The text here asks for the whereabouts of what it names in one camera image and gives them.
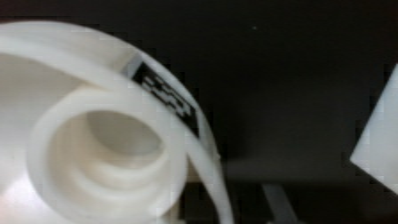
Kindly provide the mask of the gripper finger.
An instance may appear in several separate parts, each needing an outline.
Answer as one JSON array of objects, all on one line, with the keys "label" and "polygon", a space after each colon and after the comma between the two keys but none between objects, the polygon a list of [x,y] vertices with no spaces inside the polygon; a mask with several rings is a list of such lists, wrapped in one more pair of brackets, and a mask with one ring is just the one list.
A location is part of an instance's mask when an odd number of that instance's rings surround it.
[{"label": "gripper finger", "polygon": [[263,184],[263,193],[267,197],[267,203],[274,214],[272,224],[297,224],[299,218],[295,215],[288,195],[279,184]]}]

